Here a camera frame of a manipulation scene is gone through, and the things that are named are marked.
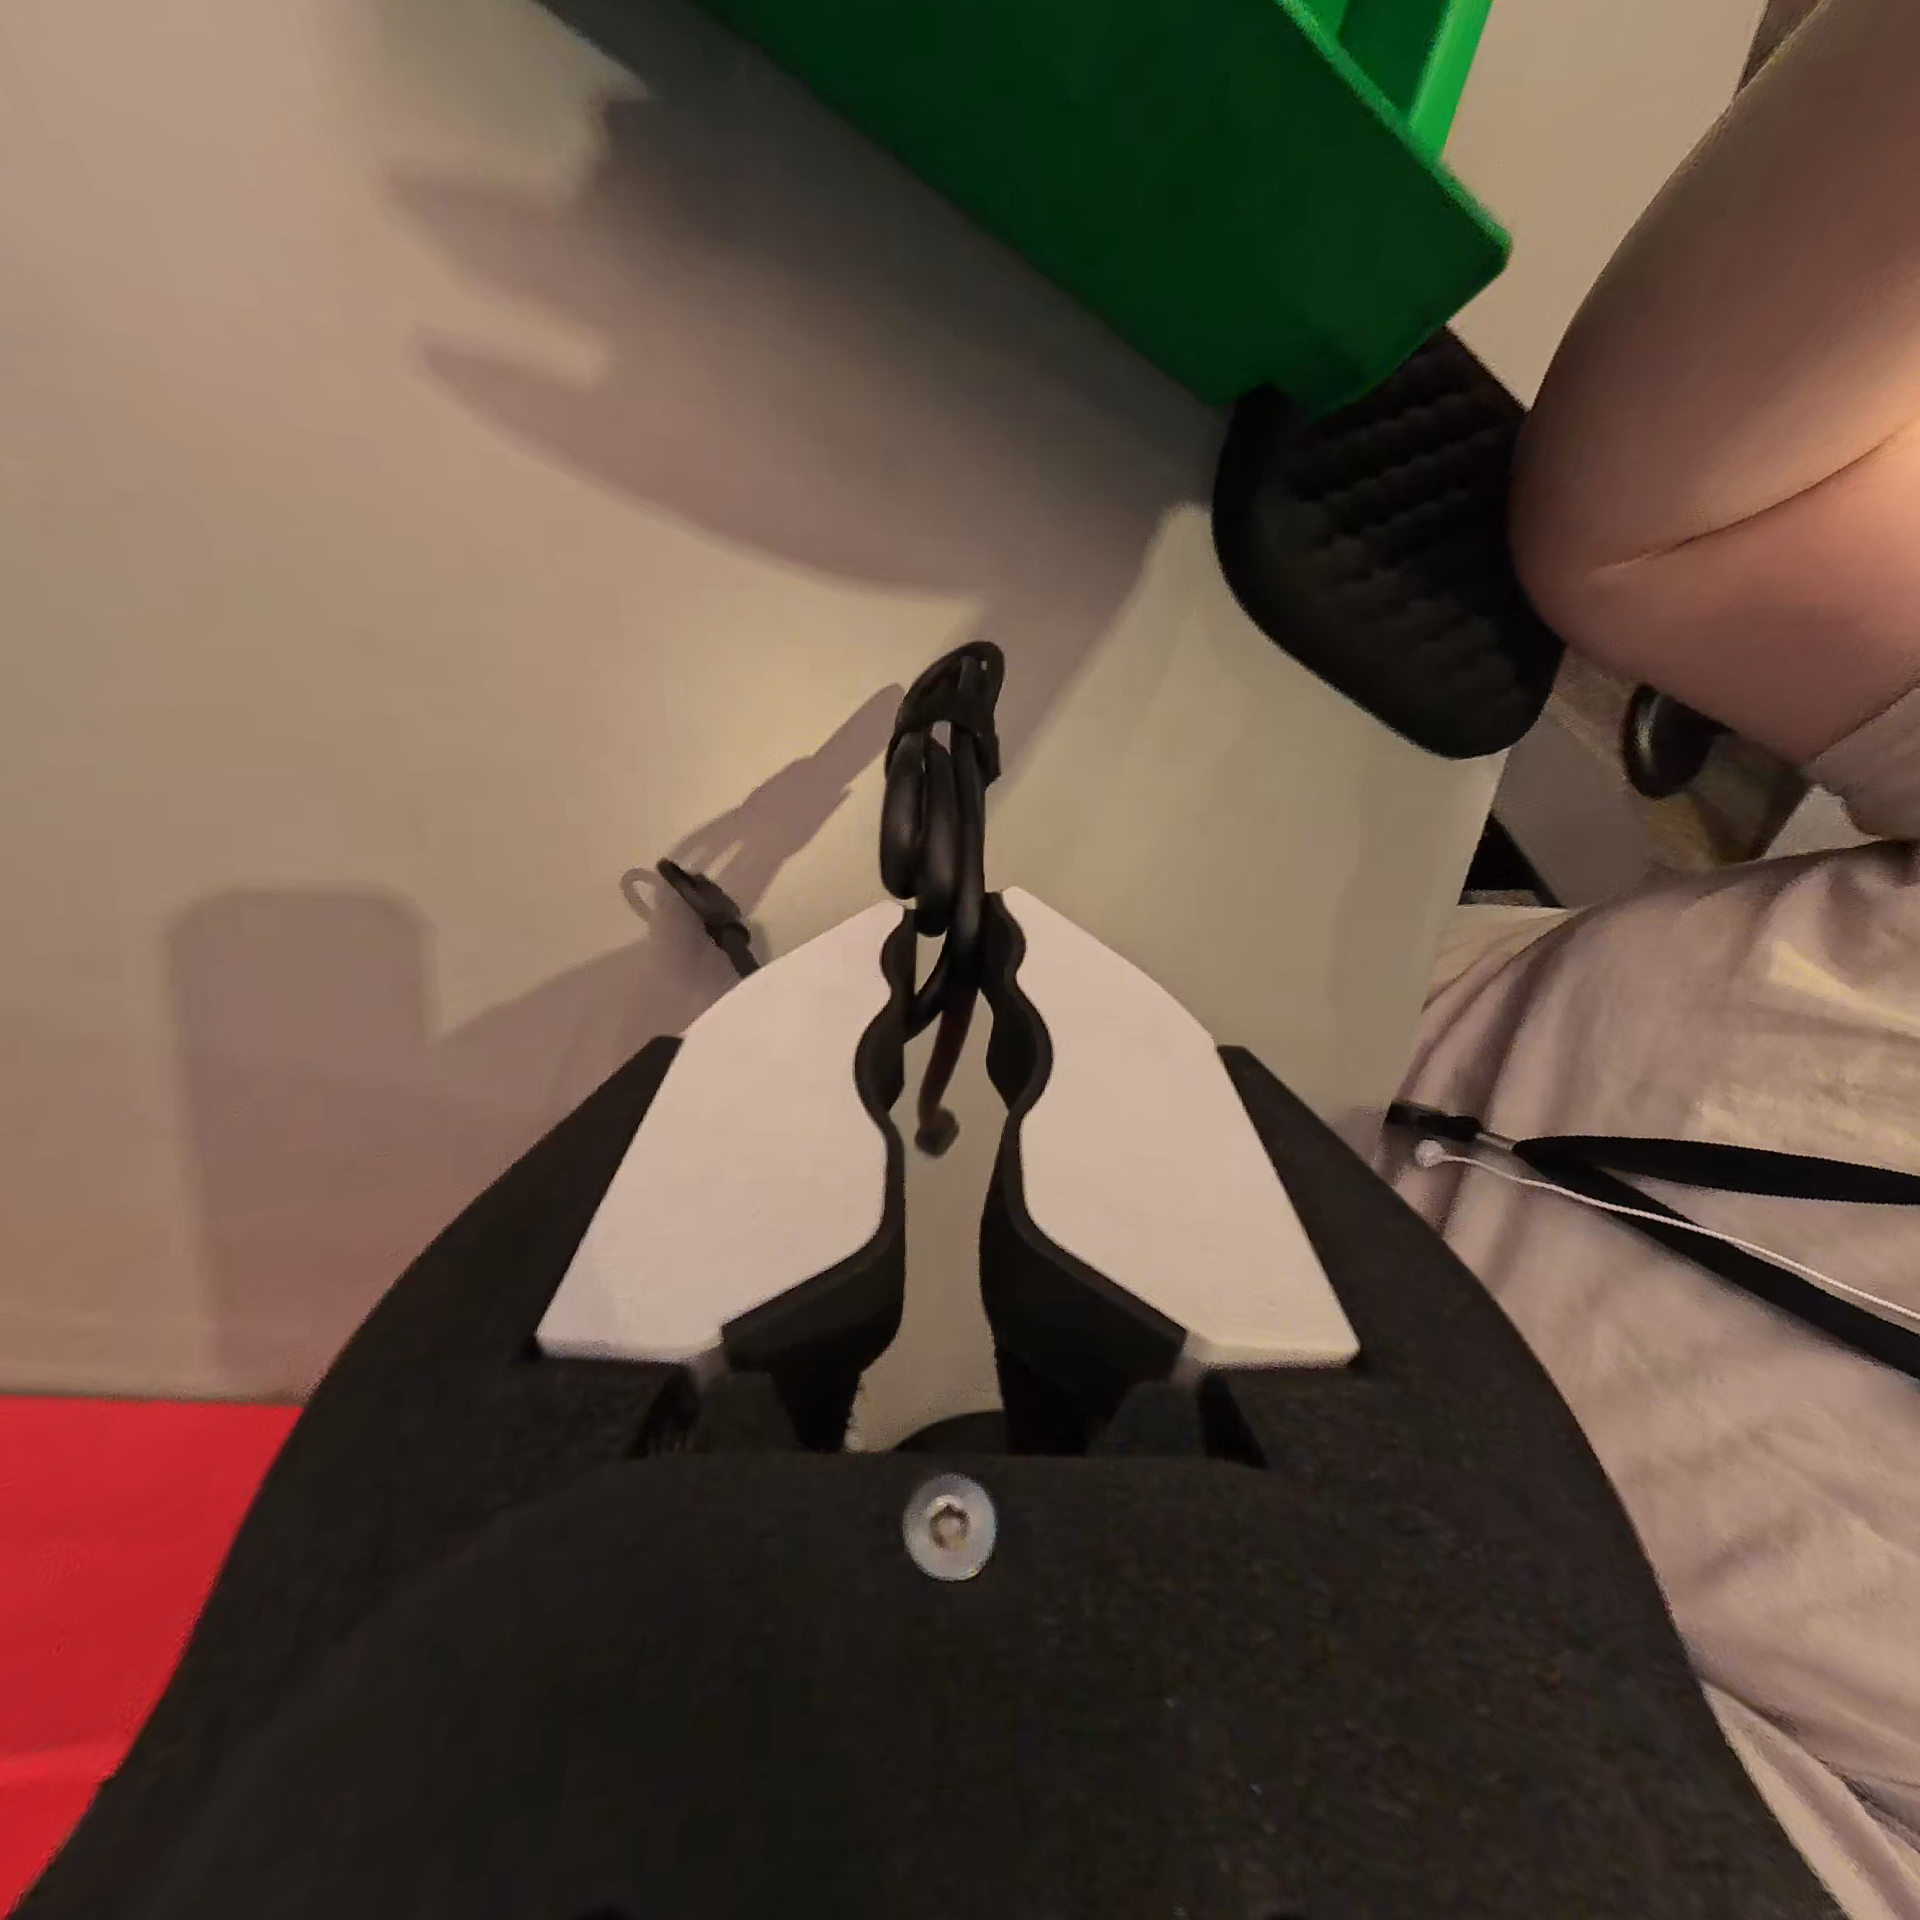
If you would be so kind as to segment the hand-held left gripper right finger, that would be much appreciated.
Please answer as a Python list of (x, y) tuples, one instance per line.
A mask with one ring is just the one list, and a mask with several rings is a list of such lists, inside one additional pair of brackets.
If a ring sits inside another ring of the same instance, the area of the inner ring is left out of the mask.
[(987, 900), (995, 1346), (1035, 1375), (1345, 1370), (1357, 1337), (1209, 1028), (1024, 890)]

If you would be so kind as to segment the red plastic bin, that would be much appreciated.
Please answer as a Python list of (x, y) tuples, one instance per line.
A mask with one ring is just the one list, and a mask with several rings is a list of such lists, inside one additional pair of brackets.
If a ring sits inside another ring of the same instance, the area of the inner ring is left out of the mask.
[(127, 1756), (298, 1416), (3, 1395), (3, 1917)]

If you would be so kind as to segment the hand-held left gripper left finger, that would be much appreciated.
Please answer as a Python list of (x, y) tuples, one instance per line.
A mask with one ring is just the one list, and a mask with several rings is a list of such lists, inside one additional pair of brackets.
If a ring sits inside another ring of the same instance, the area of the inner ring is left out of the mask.
[(916, 943), (879, 900), (686, 1028), (542, 1312), (540, 1355), (858, 1378), (893, 1346)]

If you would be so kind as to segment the person's right forearm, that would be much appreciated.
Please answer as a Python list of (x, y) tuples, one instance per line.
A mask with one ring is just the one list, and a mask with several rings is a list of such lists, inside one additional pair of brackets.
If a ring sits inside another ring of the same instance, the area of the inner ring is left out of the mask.
[(1570, 653), (1799, 767), (1916, 690), (1916, 3), (1818, 3), (1657, 196), (1508, 528)]

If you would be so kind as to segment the black wrist rest pad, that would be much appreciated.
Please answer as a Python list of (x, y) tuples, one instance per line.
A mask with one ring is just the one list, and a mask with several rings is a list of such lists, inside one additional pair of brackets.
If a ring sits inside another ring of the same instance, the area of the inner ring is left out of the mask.
[(1443, 761), (1505, 755), (1565, 645), (1508, 552), (1525, 405), (1454, 330), (1312, 418), (1259, 387), (1229, 415), (1212, 548), (1253, 626)]

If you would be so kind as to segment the green plastic bin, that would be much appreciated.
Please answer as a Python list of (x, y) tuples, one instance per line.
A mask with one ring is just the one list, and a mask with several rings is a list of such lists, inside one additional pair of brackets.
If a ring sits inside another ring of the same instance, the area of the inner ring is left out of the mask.
[(710, 3), (1209, 405), (1332, 412), (1508, 265), (1446, 167), (1488, 3)]

